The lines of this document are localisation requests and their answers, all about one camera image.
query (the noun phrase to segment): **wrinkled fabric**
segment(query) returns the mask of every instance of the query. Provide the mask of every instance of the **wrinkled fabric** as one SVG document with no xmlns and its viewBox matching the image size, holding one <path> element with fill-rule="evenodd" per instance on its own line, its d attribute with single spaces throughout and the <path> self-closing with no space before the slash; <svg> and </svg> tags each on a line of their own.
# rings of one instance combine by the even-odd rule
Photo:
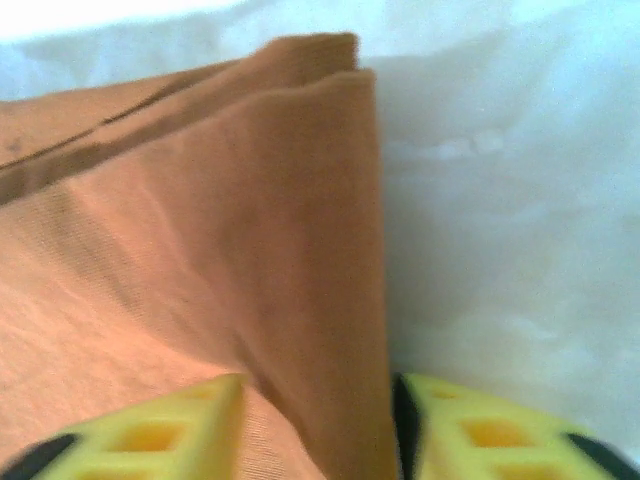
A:
<svg viewBox="0 0 640 480">
<path fill-rule="evenodd" d="M 395 478 L 375 80 L 355 64 L 351 35 L 278 40 L 110 122 L 98 103 L 63 144 L 73 102 L 32 101 L 58 114 L 51 149 L 6 162 L 31 181 L 0 209 L 0 458 L 242 371 L 242 478 Z"/>
</svg>

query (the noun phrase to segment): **orange fabric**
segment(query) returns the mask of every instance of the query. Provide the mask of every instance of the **orange fabric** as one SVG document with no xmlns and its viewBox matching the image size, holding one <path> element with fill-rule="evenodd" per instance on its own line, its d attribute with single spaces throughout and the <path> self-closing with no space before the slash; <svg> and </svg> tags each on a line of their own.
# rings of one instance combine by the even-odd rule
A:
<svg viewBox="0 0 640 480">
<path fill-rule="evenodd" d="M 153 103 L 215 75 L 233 62 L 103 88 L 71 90 L 35 99 L 0 101 L 0 165 L 93 130 L 103 122 Z M 73 115 L 61 115 L 73 112 Z"/>
<path fill-rule="evenodd" d="M 0 209 L 0 458 L 233 370 L 253 379 L 241 478 L 395 478 L 374 76 L 354 46 L 278 40 L 10 162 L 31 181 Z"/>
</svg>

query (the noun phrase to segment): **white background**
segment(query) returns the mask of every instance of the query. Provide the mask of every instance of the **white background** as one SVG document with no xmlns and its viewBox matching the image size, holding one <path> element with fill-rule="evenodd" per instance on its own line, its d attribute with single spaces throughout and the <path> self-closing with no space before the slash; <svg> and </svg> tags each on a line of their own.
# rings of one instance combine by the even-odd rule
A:
<svg viewBox="0 0 640 480">
<path fill-rule="evenodd" d="M 640 3 L 12 3 L 3 99 L 359 33 L 394 366 L 585 423 L 640 461 Z"/>
</svg>

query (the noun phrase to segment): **yellow plastic object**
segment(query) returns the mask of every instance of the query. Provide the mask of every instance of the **yellow plastic object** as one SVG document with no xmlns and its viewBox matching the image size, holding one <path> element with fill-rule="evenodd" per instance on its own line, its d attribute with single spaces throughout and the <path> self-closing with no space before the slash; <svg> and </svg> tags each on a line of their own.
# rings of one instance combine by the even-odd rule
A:
<svg viewBox="0 0 640 480">
<path fill-rule="evenodd" d="M 80 435 L 38 480 L 231 480 L 244 379 L 223 375 L 69 427 Z"/>
<path fill-rule="evenodd" d="M 588 431 L 504 399 L 404 375 L 423 418 L 418 480 L 610 480 L 565 438 Z"/>
</svg>

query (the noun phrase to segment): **black edge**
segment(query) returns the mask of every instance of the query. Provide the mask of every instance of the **black edge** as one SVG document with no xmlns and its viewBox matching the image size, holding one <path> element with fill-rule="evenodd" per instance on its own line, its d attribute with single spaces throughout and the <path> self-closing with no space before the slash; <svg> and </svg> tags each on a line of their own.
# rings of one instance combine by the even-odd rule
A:
<svg viewBox="0 0 640 480">
<path fill-rule="evenodd" d="M 0 479 L 31 480 L 78 440 L 78 435 L 67 433 L 38 443 L 14 460 L 8 467 L 2 467 Z"/>
<path fill-rule="evenodd" d="M 621 454 L 605 443 L 587 438 L 577 433 L 568 433 L 569 440 L 605 470 L 615 480 L 640 480 L 640 472 L 635 470 L 630 462 Z"/>
<path fill-rule="evenodd" d="M 400 465 L 404 480 L 413 480 L 418 473 L 418 448 L 424 425 L 420 411 L 411 395 L 407 380 L 397 374 L 393 379 L 393 419 L 400 450 Z"/>
</svg>

